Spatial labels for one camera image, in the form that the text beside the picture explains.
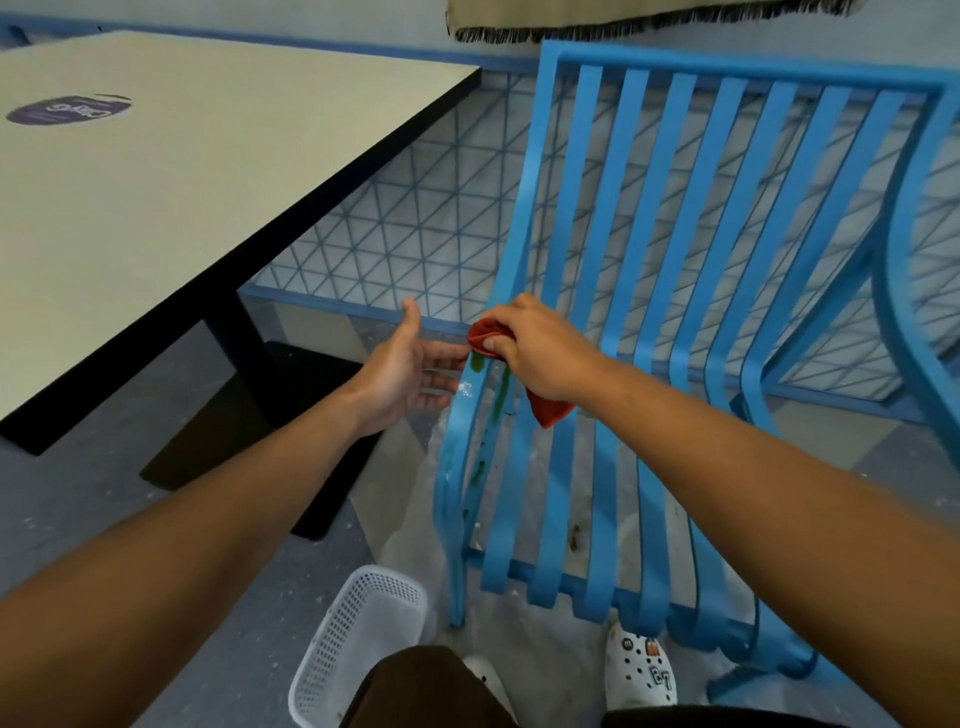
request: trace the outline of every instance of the blue metal chair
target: blue metal chair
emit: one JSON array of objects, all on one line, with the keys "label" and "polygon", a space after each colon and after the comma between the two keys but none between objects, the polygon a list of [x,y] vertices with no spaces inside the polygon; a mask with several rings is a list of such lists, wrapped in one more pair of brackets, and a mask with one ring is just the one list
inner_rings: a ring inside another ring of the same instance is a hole
[{"label": "blue metal chair", "polygon": [[[742,108],[745,93],[758,90],[764,97],[762,112],[726,197],[719,224],[697,273],[692,295],[685,304],[666,362],[670,384],[689,391],[694,342],[705,325],[721,275],[734,244],[741,237],[784,122],[799,98],[813,99],[812,114],[806,122],[803,137],[788,168],[783,171],[776,200],[712,335],[703,369],[707,398],[713,406],[732,411],[747,422],[776,434],[763,397],[765,385],[776,383],[801,358],[807,347],[825,331],[873,274],[876,310],[884,341],[906,387],[915,395],[960,466],[960,400],[913,318],[906,273],[916,203],[933,156],[960,109],[957,77],[947,72],[920,69],[834,66],[770,59],[758,61],[609,45],[546,42],[540,57],[533,118],[513,223],[490,306],[507,302],[527,287],[530,239],[544,142],[551,125],[554,88],[558,68],[566,71],[571,66],[579,75],[556,215],[540,288],[543,302],[556,307],[561,293],[594,109],[604,73],[622,74],[615,77],[622,78],[622,82],[569,312],[570,320],[580,329],[586,328],[594,304],[597,280],[644,95],[648,93],[648,87],[668,84],[659,130],[599,339],[599,347],[604,353],[618,355],[625,320],[647,255],[684,120],[695,91],[706,88],[713,95],[712,107],[676,223],[646,304],[633,353],[634,365],[652,372],[654,349],[667,306],[678,288],[678,279],[721,155]],[[804,200],[838,121],[853,102],[863,105],[862,118],[816,212],[792,248],[785,275],[756,327],[735,378],[740,393],[729,400],[728,362],[734,342],[753,310],[761,288],[770,278],[772,265],[783,246],[794,213]],[[903,110],[916,105],[921,106],[920,114],[900,155],[877,223],[819,301],[798,326],[791,327],[795,305],[877,150]],[[486,550],[470,547],[474,520],[489,473],[485,466],[492,462],[497,432],[506,409],[503,404],[512,400],[514,395],[509,378],[504,376],[484,425],[473,471],[467,479],[469,444],[490,366],[490,362],[485,361],[479,371],[468,368],[464,373],[461,391],[451,406],[437,475],[434,524],[448,564],[449,618],[453,625],[463,624],[466,569],[475,568],[481,571],[480,583],[485,591],[503,593],[508,579],[518,579],[526,582],[527,600],[531,604],[550,608],[557,595],[563,593],[572,599],[573,612],[582,619],[603,621],[614,608],[624,627],[630,631],[656,636],[666,626],[671,637],[681,645],[707,652],[720,648],[741,667],[710,686],[711,699],[718,699],[760,674],[779,672],[797,679],[809,678],[814,673],[821,676],[835,674],[835,669],[826,660],[819,659],[812,648],[759,600],[755,600],[753,623],[728,618],[723,560],[693,522],[689,523],[689,530],[696,604],[688,608],[671,603],[664,490],[657,477],[641,461],[636,461],[640,588],[633,592],[617,586],[617,441],[599,423],[594,443],[588,575],[584,579],[564,573],[576,411],[559,422],[552,432],[549,479],[536,563],[514,559],[535,426],[529,402],[524,397],[518,399],[516,421]]]}]

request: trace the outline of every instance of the white plastic basket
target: white plastic basket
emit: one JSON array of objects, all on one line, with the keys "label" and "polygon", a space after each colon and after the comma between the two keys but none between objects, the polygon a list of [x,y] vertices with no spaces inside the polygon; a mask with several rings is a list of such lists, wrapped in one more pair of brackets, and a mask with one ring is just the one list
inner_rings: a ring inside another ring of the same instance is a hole
[{"label": "white plastic basket", "polygon": [[383,658],[420,640],[426,591],[380,567],[352,573],[326,612],[287,696],[302,728],[334,728],[367,673]]}]

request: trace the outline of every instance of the white tabletop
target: white tabletop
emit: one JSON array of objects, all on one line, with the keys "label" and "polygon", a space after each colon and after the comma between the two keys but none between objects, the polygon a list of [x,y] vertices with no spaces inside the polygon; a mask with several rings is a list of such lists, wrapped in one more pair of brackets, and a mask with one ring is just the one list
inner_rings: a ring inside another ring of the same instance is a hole
[{"label": "white tabletop", "polygon": [[0,53],[0,418],[475,70],[140,33]]}]

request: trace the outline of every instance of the fringe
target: fringe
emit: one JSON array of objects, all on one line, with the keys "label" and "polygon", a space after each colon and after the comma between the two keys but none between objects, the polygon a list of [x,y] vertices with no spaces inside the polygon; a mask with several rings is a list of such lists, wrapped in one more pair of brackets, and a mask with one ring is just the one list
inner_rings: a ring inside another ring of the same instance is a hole
[{"label": "fringe", "polygon": [[708,5],[681,11],[615,20],[595,25],[565,28],[461,28],[454,38],[462,43],[522,43],[527,40],[604,40],[632,36],[647,30],[659,30],[687,23],[736,23],[741,20],[769,20],[795,12],[822,12],[849,15],[860,0],[779,0],[745,2],[735,5]]}]

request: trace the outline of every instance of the left hand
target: left hand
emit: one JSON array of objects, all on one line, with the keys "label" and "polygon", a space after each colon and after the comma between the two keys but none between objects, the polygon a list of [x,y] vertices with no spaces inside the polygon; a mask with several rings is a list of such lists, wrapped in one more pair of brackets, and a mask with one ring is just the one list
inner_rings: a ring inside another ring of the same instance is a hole
[{"label": "left hand", "polygon": [[413,299],[403,300],[403,321],[386,342],[373,350],[367,363],[341,387],[358,415],[358,437],[372,435],[398,423],[414,408],[443,409],[454,395],[459,376],[429,370],[462,372],[470,349],[458,344],[420,338],[420,311]]}]

